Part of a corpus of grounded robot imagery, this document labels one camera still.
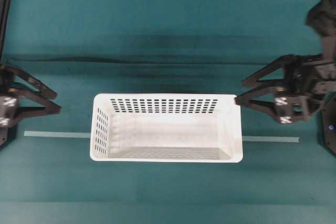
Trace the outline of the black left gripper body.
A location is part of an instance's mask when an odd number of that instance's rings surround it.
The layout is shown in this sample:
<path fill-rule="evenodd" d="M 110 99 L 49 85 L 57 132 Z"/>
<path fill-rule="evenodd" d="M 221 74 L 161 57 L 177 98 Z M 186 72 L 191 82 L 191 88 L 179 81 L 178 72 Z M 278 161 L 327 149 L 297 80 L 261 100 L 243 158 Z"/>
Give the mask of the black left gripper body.
<path fill-rule="evenodd" d="M 15 91 L 15 74 L 1 64 L 1 128 L 13 127 L 20 122 L 18 95 Z"/>

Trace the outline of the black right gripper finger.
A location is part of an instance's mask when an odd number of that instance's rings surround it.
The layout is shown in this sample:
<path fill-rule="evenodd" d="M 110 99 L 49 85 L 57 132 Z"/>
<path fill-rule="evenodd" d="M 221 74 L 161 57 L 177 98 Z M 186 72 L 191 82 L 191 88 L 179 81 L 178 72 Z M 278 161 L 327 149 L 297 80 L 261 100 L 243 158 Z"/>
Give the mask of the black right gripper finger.
<path fill-rule="evenodd" d="M 235 98 L 237 105 L 267 114 L 272 119 L 288 118 L 288 101 L 283 95 L 288 86 L 283 80 L 244 80 L 242 86 L 252 89 Z"/>
<path fill-rule="evenodd" d="M 242 81 L 242 86 L 257 87 L 264 83 L 271 82 L 272 80 L 261 80 L 261 78 L 275 72 L 280 68 L 283 68 L 286 65 L 292 64 L 293 62 L 294 62 L 294 55 L 284 55 L 278 57 L 271 63 L 267 64 L 263 68 L 251 74 L 249 77 L 245 78 Z"/>

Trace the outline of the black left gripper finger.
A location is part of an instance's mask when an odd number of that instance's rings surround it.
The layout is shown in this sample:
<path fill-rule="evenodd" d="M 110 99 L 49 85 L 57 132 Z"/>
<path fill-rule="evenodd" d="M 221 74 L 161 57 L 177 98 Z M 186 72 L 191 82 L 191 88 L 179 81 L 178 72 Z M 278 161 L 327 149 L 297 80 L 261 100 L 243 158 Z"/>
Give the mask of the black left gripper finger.
<path fill-rule="evenodd" d="M 26 106 L 18 108 L 17 113 L 15 115 L 15 121 L 19 122 L 27 118 L 34 118 L 39 116 L 53 115 L 60 113 L 61 107 L 50 100 L 42 99 L 42 101 L 39 104 L 41 104 L 42 106 L 40 107 Z"/>
<path fill-rule="evenodd" d="M 40 80 L 36 79 L 32 75 L 26 73 L 22 69 L 10 66 L 10 72 L 14 73 L 16 76 L 20 77 L 31 86 L 38 90 L 38 93 L 47 99 L 55 99 L 57 97 L 57 93 L 43 84 Z"/>

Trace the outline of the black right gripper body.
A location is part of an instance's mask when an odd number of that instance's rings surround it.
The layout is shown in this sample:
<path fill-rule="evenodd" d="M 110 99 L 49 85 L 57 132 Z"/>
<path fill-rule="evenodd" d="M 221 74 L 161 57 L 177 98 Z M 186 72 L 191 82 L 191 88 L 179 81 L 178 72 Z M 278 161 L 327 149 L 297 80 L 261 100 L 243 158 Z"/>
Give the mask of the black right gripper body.
<path fill-rule="evenodd" d="M 291 124 L 307 121 L 335 93 L 335 58 L 323 55 L 280 57 L 285 91 L 275 95 L 277 121 Z"/>

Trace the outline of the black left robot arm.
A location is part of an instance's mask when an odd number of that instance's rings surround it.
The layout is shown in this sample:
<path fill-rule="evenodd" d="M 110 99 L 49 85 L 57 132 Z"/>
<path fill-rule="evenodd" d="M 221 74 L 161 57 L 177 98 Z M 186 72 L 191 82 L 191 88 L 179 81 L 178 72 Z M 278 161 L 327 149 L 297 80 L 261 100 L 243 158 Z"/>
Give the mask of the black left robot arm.
<path fill-rule="evenodd" d="M 27 118 L 60 113 L 57 93 L 22 69 L 1 64 L 1 146 L 8 131 Z"/>

